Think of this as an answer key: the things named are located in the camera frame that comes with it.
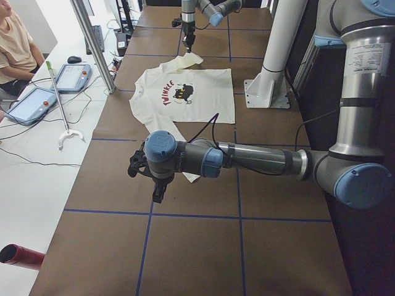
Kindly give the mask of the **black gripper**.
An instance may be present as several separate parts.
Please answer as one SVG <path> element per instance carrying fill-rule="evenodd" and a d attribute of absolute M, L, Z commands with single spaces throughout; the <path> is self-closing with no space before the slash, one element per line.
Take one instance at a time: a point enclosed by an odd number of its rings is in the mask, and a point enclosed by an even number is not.
<path fill-rule="evenodd" d="M 192 46 L 196 37 L 194 34 L 195 29 L 196 29 L 195 21 L 183 22 L 182 24 L 182 30 L 184 33 L 182 42 L 183 44 L 185 44 L 187 52 L 192 52 Z"/>
<path fill-rule="evenodd" d="M 152 193 L 152 201 L 157 204 L 161 204 L 164 199 L 167 185 L 172 182 L 172 176 L 167 178 L 155 178 L 152 179 L 155 183 L 154 192 Z"/>

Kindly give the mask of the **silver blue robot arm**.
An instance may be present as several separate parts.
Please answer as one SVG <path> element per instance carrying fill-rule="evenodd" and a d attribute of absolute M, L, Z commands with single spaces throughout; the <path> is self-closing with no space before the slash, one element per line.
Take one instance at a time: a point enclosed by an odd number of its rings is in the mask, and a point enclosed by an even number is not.
<path fill-rule="evenodd" d="M 176 173 L 215 178 L 222 168 L 235 167 L 314 181 L 352 208 L 372 208 L 388 198 L 393 176 L 382 164 L 376 141 L 380 95 L 394 44 L 394 2 L 320 1 L 315 44 L 346 48 L 337 138 L 328 151 L 184 142 L 156 131 L 142 145 L 143 173 L 155 182 L 153 201 L 163 200 Z"/>
<path fill-rule="evenodd" d="M 181 2 L 181 28 L 184 33 L 182 43 L 187 53 L 192 52 L 195 41 L 196 30 L 196 9 L 209 21 L 209 24 L 216 27 L 230 13 L 240 10 L 243 1 L 229 0 L 214 5 L 209 0 L 187 0 Z"/>

